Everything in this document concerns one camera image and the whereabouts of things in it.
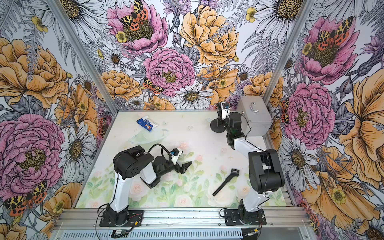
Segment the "black round stand base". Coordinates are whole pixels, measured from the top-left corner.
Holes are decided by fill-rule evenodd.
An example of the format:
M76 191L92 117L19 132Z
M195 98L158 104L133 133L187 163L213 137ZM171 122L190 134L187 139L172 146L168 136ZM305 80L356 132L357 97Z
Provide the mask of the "black round stand base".
M226 128L220 128L217 124L217 119L214 119L210 123L210 128L215 133L223 133L226 131Z

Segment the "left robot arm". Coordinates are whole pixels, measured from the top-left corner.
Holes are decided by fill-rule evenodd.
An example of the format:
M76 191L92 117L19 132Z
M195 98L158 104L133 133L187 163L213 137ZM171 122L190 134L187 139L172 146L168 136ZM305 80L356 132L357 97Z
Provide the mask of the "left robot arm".
M98 212L101 216L99 226L140 226L144 211L129 209L129 198L135 177L140 176L142 182L152 189L167 173L175 171L183 175L193 163L179 164L178 160L182 155L183 150L175 148L169 151L162 144L154 144L148 151L136 146L118 153L113 159L116 173L113 196L106 204L104 212Z

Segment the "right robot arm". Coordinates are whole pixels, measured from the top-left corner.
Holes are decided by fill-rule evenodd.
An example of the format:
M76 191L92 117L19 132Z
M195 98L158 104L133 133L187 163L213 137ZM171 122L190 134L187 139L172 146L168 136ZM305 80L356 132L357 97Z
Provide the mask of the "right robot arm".
M248 141L242 132L242 115L218 111L217 132L226 132L227 144L241 153L249 163L251 188L239 202L238 210L232 213L233 221L243 225L266 225L262 205L270 200L270 195L285 185L285 178L276 150L262 150Z

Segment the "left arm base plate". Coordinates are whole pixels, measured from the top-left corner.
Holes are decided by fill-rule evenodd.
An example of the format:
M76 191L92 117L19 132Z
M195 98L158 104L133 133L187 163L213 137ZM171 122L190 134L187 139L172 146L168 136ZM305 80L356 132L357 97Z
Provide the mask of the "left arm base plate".
M144 211L142 210L123 210L115 214L111 211L104 211L100 220L100 227L140 227Z

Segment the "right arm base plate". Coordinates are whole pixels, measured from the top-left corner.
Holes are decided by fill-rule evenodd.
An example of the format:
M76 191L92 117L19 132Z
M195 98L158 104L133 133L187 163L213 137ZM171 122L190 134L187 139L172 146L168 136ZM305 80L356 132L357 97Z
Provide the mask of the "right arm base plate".
M263 210L247 212L242 209L224 209L226 226L265 226L266 216Z

